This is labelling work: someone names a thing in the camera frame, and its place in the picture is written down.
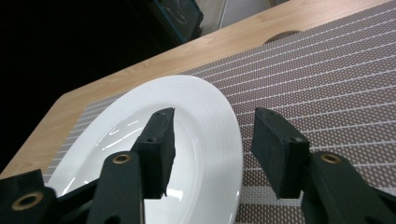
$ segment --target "floor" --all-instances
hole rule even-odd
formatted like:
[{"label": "floor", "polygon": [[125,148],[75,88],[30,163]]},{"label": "floor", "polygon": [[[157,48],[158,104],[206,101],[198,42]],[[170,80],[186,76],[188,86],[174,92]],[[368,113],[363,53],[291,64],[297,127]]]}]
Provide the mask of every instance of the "floor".
[{"label": "floor", "polygon": [[195,0],[204,13],[201,22],[201,35],[253,16],[287,0]]}]

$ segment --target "wooden table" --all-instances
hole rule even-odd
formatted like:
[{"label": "wooden table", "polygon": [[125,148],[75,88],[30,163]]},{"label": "wooden table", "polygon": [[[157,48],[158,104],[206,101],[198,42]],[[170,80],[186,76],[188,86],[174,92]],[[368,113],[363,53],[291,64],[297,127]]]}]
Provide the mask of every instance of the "wooden table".
[{"label": "wooden table", "polygon": [[193,40],[60,97],[0,174],[45,173],[86,105],[157,77],[182,73],[263,44],[279,33],[304,31],[389,0],[291,0]]}]

